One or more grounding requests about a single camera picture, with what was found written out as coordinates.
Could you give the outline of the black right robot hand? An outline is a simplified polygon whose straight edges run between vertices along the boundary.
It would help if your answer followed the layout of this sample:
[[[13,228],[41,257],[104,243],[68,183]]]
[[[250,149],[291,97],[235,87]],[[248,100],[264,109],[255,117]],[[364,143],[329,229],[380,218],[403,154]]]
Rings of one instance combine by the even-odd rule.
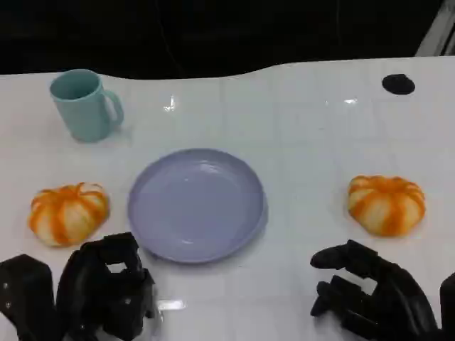
[[[348,240],[316,252],[310,264],[317,269],[345,269],[376,282],[371,294],[340,276],[319,282],[311,316],[332,312],[343,329],[366,340],[425,340],[439,334],[420,285],[407,270],[376,251]]]

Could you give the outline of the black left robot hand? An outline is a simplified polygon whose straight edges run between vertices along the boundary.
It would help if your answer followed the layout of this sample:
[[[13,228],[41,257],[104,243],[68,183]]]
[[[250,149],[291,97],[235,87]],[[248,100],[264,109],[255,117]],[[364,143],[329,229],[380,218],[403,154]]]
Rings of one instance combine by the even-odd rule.
[[[155,282],[130,232],[85,242],[75,250],[58,284],[56,309],[71,340],[96,340],[103,330],[119,340],[138,337],[156,316]]]

